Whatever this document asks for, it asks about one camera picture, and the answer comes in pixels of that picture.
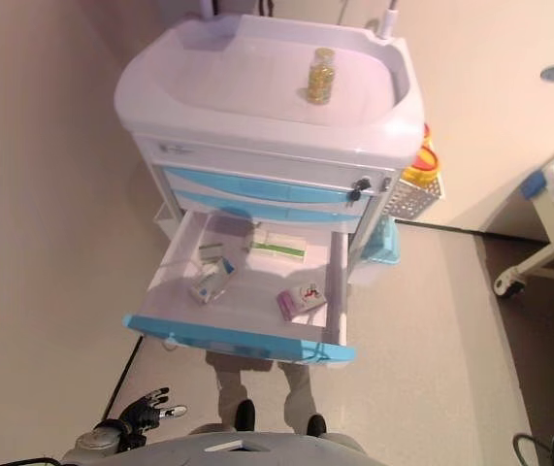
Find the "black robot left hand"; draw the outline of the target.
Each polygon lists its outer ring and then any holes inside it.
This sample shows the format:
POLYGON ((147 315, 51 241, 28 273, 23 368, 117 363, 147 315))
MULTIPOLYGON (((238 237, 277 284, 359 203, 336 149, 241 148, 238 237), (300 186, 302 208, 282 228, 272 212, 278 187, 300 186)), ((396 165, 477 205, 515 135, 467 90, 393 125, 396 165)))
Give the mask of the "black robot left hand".
POLYGON ((128 405, 119 419, 130 426, 134 433, 158 428, 164 420, 185 416, 188 408, 185 405, 167 406, 169 387, 155 389, 128 405))

